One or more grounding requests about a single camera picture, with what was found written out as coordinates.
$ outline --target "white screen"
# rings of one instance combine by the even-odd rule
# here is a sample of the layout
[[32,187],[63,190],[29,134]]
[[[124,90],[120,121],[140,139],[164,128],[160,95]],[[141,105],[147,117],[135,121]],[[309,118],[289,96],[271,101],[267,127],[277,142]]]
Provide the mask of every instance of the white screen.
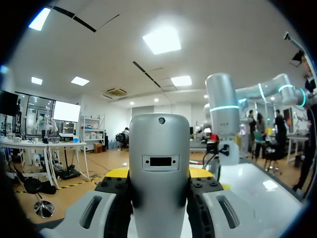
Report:
[[80,105],[56,101],[53,119],[78,122],[79,113]]

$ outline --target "white shelving unit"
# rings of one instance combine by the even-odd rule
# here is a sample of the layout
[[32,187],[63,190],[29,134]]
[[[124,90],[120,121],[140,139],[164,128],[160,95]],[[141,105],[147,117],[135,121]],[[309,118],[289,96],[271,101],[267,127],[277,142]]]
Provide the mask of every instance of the white shelving unit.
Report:
[[[91,135],[89,139],[86,139],[86,134],[91,134],[92,132],[96,132],[96,134],[102,134],[102,139],[91,139]],[[94,116],[80,116],[80,141],[86,142],[86,151],[94,149],[94,143],[98,143],[98,141],[105,145],[105,115]]]

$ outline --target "cardboard box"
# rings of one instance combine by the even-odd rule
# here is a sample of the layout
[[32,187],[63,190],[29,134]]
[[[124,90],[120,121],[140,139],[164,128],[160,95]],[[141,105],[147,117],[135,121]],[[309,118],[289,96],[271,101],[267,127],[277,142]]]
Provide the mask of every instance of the cardboard box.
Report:
[[103,151],[103,145],[101,143],[94,143],[94,152],[101,153]]

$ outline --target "office chair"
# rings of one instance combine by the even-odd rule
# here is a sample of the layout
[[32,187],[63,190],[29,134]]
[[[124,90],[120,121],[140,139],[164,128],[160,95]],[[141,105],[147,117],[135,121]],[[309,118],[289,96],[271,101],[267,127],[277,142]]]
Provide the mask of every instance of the office chair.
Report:
[[124,133],[117,134],[115,140],[120,142],[119,150],[122,150],[123,147],[127,147],[127,139]]
[[266,157],[265,157],[265,164],[264,169],[265,171],[273,171],[273,175],[275,172],[280,172],[282,175],[282,171],[278,167],[278,160],[284,158],[284,143],[270,143],[266,146]]
[[54,206],[48,201],[42,200],[42,196],[39,192],[42,188],[42,182],[36,178],[25,178],[23,174],[14,166],[16,176],[23,186],[25,191],[29,194],[34,194],[37,198],[37,202],[34,204],[34,211],[42,218],[51,217],[54,214]]

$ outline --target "camera lens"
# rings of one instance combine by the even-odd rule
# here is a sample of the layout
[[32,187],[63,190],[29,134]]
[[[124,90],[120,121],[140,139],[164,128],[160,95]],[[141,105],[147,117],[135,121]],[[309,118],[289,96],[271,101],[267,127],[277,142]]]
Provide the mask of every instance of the camera lens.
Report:
[[158,122],[159,122],[160,124],[164,124],[164,123],[165,123],[165,119],[164,119],[164,118],[159,118],[159,119],[158,119]]

